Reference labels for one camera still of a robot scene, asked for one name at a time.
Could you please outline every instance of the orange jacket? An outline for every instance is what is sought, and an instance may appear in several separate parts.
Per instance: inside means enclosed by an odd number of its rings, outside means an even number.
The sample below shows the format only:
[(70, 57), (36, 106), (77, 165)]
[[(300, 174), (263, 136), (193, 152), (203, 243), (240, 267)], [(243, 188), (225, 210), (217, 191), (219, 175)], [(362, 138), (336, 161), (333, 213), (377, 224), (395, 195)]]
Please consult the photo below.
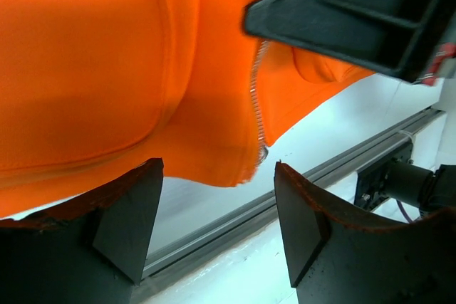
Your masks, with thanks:
[(371, 74), (279, 44), (252, 72), (250, 1), (0, 0), (0, 217), (151, 157), (167, 176), (248, 181), (261, 140)]

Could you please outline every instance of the zipper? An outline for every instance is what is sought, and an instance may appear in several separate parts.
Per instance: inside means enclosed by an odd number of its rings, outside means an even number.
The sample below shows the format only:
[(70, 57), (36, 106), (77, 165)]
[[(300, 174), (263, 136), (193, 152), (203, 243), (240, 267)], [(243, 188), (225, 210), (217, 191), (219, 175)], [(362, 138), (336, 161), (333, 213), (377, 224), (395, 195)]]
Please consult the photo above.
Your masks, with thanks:
[(255, 169), (266, 159), (268, 155), (268, 149), (264, 141), (264, 126), (263, 126), (263, 116), (261, 114), (261, 108), (259, 107), (258, 94), (257, 94), (257, 78), (258, 71), (261, 62), (263, 61), (264, 56), (269, 48), (269, 42), (266, 40), (261, 41), (259, 44), (259, 49), (256, 52), (256, 57), (254, 59), (254, 64), (252, 66), (252, 72), (250, 77), (250, 96), (252, 98), (252, 103), (254, 106), (256, 126), (258, 127), (258, 143), (259, 151), (258, 157), (255, 163)]

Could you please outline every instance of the cable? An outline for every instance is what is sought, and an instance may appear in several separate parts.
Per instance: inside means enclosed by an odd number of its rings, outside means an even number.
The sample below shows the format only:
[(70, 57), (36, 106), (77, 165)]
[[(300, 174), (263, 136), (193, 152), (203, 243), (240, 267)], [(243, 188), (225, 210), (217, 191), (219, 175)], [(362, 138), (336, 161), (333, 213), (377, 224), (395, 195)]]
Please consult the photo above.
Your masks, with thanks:
[(396, 200), (396, 203), (398, 204), (399, 210), (400, 210), (400, 212), (402, 213), (402, 215), (405, 217), (405, 219), (407, 220), (407, 222), (408, 222), (409, 224), (413, 223), (414, 221), (410, 218), (410, 216), (408, 216), (407, 212), (405, 211), (404, 206), (402, 205), (402, 202)]
[(414, 136), (412, 133), (410, 133), (410, 132), (408, 132), (408, 131), (400, 130), (400, 131), (398, 132), (398, 134), (399, 134), (399, 135), (406, 135), (407, 137), (410, 138), (410, 141), (411, 141), (413, 144), (415, 144), (415, 136)]

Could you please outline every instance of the black bracket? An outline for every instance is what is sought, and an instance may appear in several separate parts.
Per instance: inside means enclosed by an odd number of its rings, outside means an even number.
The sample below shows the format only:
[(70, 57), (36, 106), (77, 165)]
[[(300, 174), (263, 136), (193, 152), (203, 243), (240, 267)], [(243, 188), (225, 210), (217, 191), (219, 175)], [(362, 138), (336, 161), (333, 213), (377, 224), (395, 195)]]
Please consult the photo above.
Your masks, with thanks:
[(277, 209), (300, 304), (456, 303), (456, 211), (413, 224), (364, 211), (277, 163)]
[(413, 144), (407, 142), (395, 148), (378, 161), (358, 170), (358, 183), (356, 185), (354, 204), (364, 210), (372, 211), (389, 199), (388, 196), (382, 194), (383, 187), (385, 186), (385, 178), (388, 174), (388, 164), (393, 160), (413, 162), (411, 160), (412, 150)]
[(0, 220), (0, 303), (127, 304), (143, 274), (161, 159), (20, 221)]
[(455, 11), (455, 0), (256, 0), (244, 28), (414, 83), (455, 46)]

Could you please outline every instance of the white wall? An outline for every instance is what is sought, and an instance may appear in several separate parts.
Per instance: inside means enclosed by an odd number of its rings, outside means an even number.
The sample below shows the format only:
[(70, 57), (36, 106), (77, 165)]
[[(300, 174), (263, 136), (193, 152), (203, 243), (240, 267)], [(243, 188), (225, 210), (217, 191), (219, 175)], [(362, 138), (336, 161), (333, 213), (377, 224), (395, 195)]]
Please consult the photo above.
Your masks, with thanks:
[(434, 107), (447, 112), (447, 123), (437, 154), (437, 167), (441, 164), (456, 164), (456, 79), (445, 80), (440, 101)]

